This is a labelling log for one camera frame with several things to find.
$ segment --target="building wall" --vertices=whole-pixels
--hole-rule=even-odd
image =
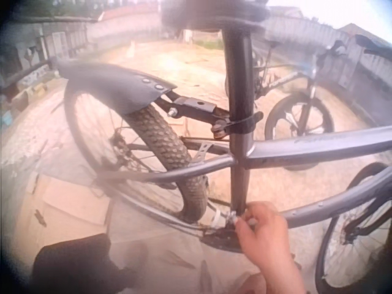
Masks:
[[[123,36],[140,31],[159,30],[161,26],[160,15],[157,12],[126,15],[124,17],[88,24],[87,36],[89,42],[97,43],[115,35]]]

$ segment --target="bolt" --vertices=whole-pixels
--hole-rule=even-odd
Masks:
[[[178,114],[178,110],[174,107],[171,107],[169,111],[167,112],[167,117],[172,118],[173,116],[176,116]]]
[[[218,132],[219,130],[222,130],[222,125],[221,124],[215,124],[211,128],[212,132]]]
[[[214,133],[214,139],[220,140],[227,136],[227,133],[224,130],[220,130]]]

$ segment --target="black tire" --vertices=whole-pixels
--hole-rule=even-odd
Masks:
[[[87,147],[75,116],[78,92],[89,91],[77,82],[68,82],[64,95],[66,119],[80,152],[88,164],[97,171],[102,169],[101,164],[96,161]],[[191,161],[192,158],[184,143],[152,105],[121,117],[140,136],[166,170],[186,167]],[[206,189],[202,177],[188,178],[176,184],[181,192],[184,206],[174,215],[188,223],[198,221],[207,207]]]
[[[351,189],[354,186],[359,185],[359,183],[362,182],[362,180],[370,176],[375,176],[376,174],[382,172],[387,167],[388,167],[387,165],[381,162],[374,162],[372,164],[365,166],[362,170],[360,170],[358,174],[356,174],[356,176],[353,178],[353,180],[347,187],[347,190]],[[327,280],[325,279],[325,270],[324,270],[325,257],[328,251],[328,246],[330,244],[332,234],[335,230],[338,220],[339,220],[339,216],[336,216],[331,219],[330,225],[325,233],[325,236],[323,237],[323,241],[320,246],[320,251],[318,252],[316,269],[315,269],[315,284],[316,284],[317,292],[319,294],[387,293],[387,292],[373,292],[374,287],[382,287],[382,285],[380,284],[384,283],[382,281],[380,282],[379,279],[377,279],[377,276],[380,276],[380,270],[382,270],[382,272],[386,274],[384,270],[385,269],[384,265],[374,266],[360,280],[350,285],[346,285],[344,287],[333,287],[327,282]],[[390,228],[388,239],[391,237],[391,228]]]
[[[265,140],[273,140],[274,139],[274,128],[278,120],[280,120],[286,109],[292,109],[296,104],[305,104],[309,102],[309,97],[302,92],[293,93],[281,101],[279,101],[269,113],[267,120],[265,122],[265,129],[264,135]],[[319,110],[319,112],[323,116],[323,126],[324,126],[324,133],[332,133],[334,132],[334,123],[332,116],[328,109],[324,106],[318,98],[313,98],[312,100],[312,107],[315,107]],[[289,167],[284,167],[286,170],[290,171],[300,171],[300,170],[308,170],[312,167],[315,167],[317,164],[304,164],[304,165],[292,165]]]

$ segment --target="black bicycle wheel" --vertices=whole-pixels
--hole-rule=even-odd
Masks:
[[[309,97],[302,92],[293,93],[279,101],[269,113],[265,122],[265,140],[283,139],[296,136],[302,108],[309,103]],[[318,98],[313,98],[305,135],[334,132],[333,119],[328,109]],[[307,170],[317,164],[284,167],[290,171]]]
[[[379,162],[364,167],[348,189],[385,168],[386,165]],[[332,218],[317,257],[315,283],[319,294],[390,293],[386,291],[391,290],[392,278],[391,219],[380,222],[366,236],[349,236],[344,228],[353,220],[365,216],[370,205],[375,205],[377,210],[365,216],[358,228],[374,224],[382,214],[390,211],[391,193],[387,191],[375,200]]]
[[[64,109],[73,138],[93,170],[165,172],[189,164],[191,156],[187,148],[152,105],[120,116],[89,93],[81,83],[68,82]],[[114,188],[119,185],[129,188],[134,197],[144,195],[149,204],[186,222],[199,220],[207,206],[201,176],[169,185],[134,181],[112,181],[110,184]]]

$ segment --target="front fork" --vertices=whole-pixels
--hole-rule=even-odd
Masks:
[[[309,115],[312,109],[313,98],[315,97],[316,94],[317,83],[315,79],[317,74],[317,58],[315,55],[313,55],[312,63],[313,63],[312,75],[307,79],[307,93],[309,95],[309,101],[307,102],[306,105],[302,106],[300,120],[298,121],[298,131],[297,131],[298,136],[304,135],[306,131],[306,125],[309,120]]]

